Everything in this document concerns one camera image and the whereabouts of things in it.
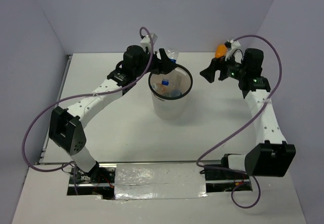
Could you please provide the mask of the orange bottle with label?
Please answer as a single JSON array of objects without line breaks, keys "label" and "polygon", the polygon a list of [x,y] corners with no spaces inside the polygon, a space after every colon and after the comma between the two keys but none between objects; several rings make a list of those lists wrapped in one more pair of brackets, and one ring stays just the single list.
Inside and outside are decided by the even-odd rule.
[{"label": "orange bottle with label", "polygon": [[220,44],[216,48],[215,58],[221,58],[227,54],[227,47],[225,44]]}]

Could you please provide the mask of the blue label white cap bottle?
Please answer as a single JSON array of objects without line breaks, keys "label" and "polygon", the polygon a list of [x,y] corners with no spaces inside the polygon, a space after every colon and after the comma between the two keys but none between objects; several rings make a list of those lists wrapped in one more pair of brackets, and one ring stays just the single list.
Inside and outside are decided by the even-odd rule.
[{"label": "blue label white cap bottle", "polygon": [[174,97],[179,97],[182,95],[182,92],[180,89],[176,88],[176,89],[172,89],[170,92],[169,92],[169,95],[170,97],[174,98]]}]

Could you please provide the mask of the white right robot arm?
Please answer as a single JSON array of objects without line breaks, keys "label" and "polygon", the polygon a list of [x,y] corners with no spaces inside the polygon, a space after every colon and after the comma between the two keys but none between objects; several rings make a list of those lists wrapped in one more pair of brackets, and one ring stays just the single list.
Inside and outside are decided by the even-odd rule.
[{"label": "white right robot arm", "polygon": [[256,134],[256,145],[247,154],[225,154],[221,159],[220,173],[226,179],[233,178],[238,171],[249,176],[285,176],[296,148],[287,143],[282,134],[272,106],[271,88],[268,79],[261,75],[263,51],[249,48],[245,50],[240,63],[234,57],[215,57],[200,75],[208,82],[226,78],[238,80],[238,87],[251,111]]}]

